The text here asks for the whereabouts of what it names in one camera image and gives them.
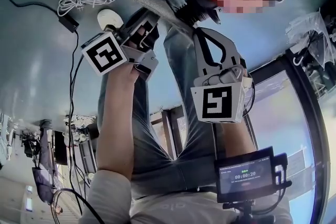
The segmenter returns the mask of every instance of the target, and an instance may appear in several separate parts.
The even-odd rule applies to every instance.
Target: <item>equipment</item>
[[[153,51],[159,37],[159,18],[142,8],[120,29],[106,25],[104,33],[97,34],[81,46],[83,55],[100,76],[128,61],[148,81],[159,63]],[[126,46],[128,41],[136,47]]]
[[[223,203],[223,209],[235,208],[244,213],[235,223],[274,223],[273,216],[256,220],[253,215],[270,213],[281,202],[286,188],[292,185],[287,180],[287,166],[287,154],[274,156],[272,147],[216,161],[217,202]],[[279,198],[274,205],[264,210],[252,210],[254,199],[277,191]]]
[[[245,93],[252,79],[244,77],[245,61],[235,44],[220,33],[197,28],[193,35],[199,78],[191,88],[199,121],[241,122]],[[215,63],[207,41],[222,51],[221,63]]]

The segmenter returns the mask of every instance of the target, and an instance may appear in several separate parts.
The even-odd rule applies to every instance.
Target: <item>floor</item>
[[[54,8],[58,0],[41,1]],[[249,69],[259,67],[290,45],[285,29],[296,17],[315,11],[324,0],[285,0],[262,14],[220,14],[222,24],[208,20],[201,25],[213,28],[232,39],[245,57]],[[126,21],[139,5],[117,0],[109,8]],[[80,23],[79,42],[83,44],[100,31],[96,20],[101,7],[86,7],[72,16]],[[40,7],[16,8],[0,0],[0,110],[27,123],[50,118],[54,129],[64,129],[63,118],[69,107],[69,70],[76,36],[65,30],[57,18]],[[149,82],[150,111],[181,104],[173,75],[162,46],[156,44],[160,62]],[[75,114],[92,115],[97,111],[100,78],[86,61],[80,68],[75,87]]]

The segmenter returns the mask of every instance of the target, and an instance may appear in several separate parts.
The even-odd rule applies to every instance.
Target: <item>jeans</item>
[[[145,81],[139,78],[135,83],[132,115],[133,198],[210,186],[216,179],[212,126],[198,121],[190,90],[194,86],[194,79],[198,77],[194,44],[190,38],[172,28],[164,41],[164,48],[181,93],[187,138],[182,153],[176,160],[172,160],[158,144],[158,138],[150,123],[148,87]],[[104,111],[107,78],[107,74],[102,78],[98,103],[99,130]],[[223,136],[218,132],[217,136],[218,144],[223,145]],[[224,155],[224,147],[218,154]]]

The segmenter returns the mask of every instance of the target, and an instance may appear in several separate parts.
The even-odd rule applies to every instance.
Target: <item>plastic bag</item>
[[[326,62],[335,64],[334,57],[336,49],[332,46],[326,25],[320,12],[313,12],[291,21],[290,26],[286,28],[289,42],[292,44],[302,44],[301,50],[309,45],[309,34],[315,30],[323,37],[314,41],[308,48],[310,54],[324,68]]]

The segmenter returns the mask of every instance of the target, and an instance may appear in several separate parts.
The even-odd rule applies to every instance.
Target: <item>digital display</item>
[[[219,181],[222,194],[269,186],[272,184],[270,158],[219,168]]]

